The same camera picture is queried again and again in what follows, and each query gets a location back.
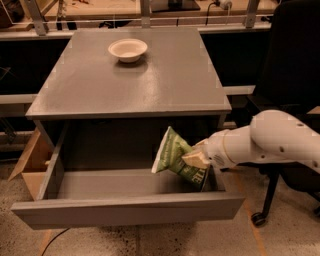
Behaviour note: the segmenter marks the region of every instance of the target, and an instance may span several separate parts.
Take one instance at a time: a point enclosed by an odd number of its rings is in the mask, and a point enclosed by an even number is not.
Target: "table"
[[[123,38],[148,44],[138,62],[108,53]],[[199,193],[150,172],[168,125],[194,137],[230,110],[197,29],[76,32],[27,112],[53,151],[38,201],[12,209],[33,228],[233,218],[243,197],[218,177]]]

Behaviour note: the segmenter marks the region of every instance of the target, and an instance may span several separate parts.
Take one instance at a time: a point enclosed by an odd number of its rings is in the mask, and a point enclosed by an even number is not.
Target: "speckled floor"
[[[62,230],[34,231],[10,211],[13,202],[31,200],[21,177],[7,181],[14,164],[0,163],[0,255],[42,255]],[[320,255],[320,219],[312,213],[319,204],[313,198],[281,181],[269,222],[255,228],[249,216],[261,210],[267,178],[248,167],[222,175],[229,191],[246,195],[233,220],[70,229],[54,240],[44,255]]]

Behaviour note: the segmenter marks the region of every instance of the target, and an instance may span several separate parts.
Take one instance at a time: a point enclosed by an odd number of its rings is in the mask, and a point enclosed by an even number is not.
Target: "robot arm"
[[[196,147],[220,169],[245,162],[299,162],[320,173],[320,135],[278,110],[259,113],[248,126],[214,133]]]

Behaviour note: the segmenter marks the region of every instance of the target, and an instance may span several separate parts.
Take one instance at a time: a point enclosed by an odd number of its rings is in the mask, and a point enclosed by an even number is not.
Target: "small bowl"
[[[146,52],[148,45],[138,39],[122,39],[110,44],[108,51],[119,58],[121,62],[132,63],[139,60]]]

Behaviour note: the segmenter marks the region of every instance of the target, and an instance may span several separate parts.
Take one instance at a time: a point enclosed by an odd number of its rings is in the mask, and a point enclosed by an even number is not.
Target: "snack bag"
[[[201,189],[208,168],[201,169],[186,164],[183,156],[192,151],[193,148],[169,126],[162,138],[151,172],[170,170]]]

